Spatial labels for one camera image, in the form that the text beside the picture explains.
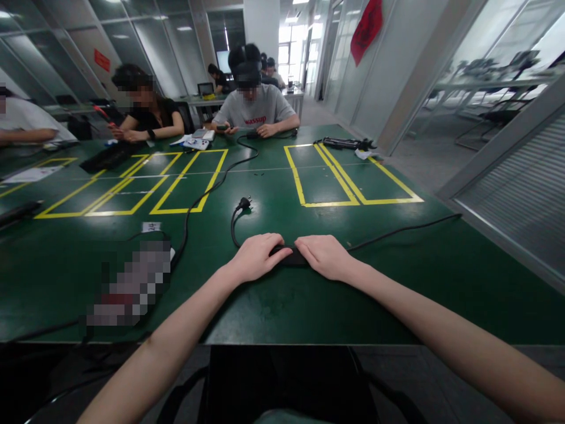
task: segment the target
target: red banner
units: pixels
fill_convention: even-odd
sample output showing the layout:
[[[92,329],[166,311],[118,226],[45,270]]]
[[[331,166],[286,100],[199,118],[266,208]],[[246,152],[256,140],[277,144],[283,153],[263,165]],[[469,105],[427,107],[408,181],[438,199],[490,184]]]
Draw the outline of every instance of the red banner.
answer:
[[[382,27],[383,0],[369,0],[351,39],[351,55],[356,67]]]
[[[110,59],[94,49],[94,61],[106,72],[110,72]]]

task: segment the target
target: gray t-shirt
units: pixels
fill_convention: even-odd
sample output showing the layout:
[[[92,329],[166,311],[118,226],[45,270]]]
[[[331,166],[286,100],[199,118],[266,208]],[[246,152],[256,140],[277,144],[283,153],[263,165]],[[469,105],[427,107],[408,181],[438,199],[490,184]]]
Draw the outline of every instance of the gray t-shirt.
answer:
[[[228,121],[233,127],[259,128],[274,124],[296,114],[292,106],[274,85],[261,84],[255,101],[247,101],[239,91],[233,91],[225,99],[213,122]]]

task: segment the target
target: green table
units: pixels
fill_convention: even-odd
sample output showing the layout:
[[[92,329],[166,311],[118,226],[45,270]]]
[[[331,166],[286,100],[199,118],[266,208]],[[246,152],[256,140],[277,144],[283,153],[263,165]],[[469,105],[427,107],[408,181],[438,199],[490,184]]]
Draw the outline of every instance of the green table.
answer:
[[[226,263],[236,252],[230,218],[242,196],[250,195],[254,207],[237,222],[240,241],[265,232],[279,232],[288,243],[333,234],[349,246],[451,213],[389,166],[361,161],[350,150],[311,145],[323,136],[349,134],[328,125],[301,128],[296,139],[250,141],[260,156],[238,166],[201,211],[191,214],[187,249],[153,311],[123,335],[94,340],[135,340],[154,330]],[[78,164],[100,148],[102,141],[82,143],[49,159],[48,165],[66,164],[61,171],[37,183],[0,188],[0,213],[27,200],[45,200],[42,214],[0,233],[0,340],[85,314],[101,291],[101,263],[116,263],[112,272],[120,271],[128,258],[119,253],[118,242],[139,232],[143,222],[161,222],[178,246],[186,208],[218,169],[251,154],[222,137],[212,151],[197,156],[162,142],[119,169],[88,175]],[[565,344],[565,333],[556,327],[565,322],[565,299],[463,220],[407,231],[354,255],[509,343]],[[70,328],[41,340],[80,337],[80,330]],[[290,267],[241,286],[202,341],[418,342],[364,294],[311,269]]]

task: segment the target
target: window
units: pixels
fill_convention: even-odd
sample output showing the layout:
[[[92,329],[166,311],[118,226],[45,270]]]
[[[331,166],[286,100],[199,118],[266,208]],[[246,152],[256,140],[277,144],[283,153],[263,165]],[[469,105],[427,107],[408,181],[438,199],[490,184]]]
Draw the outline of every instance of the window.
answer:
[[[304,40],[308,36],[306,25],[281,26],[278,30],[277,71],[284,81],[299,81],[300,62],[304,55]]]
[[[245,45],[243,11],[209,12],[208,22],[216,54]]]

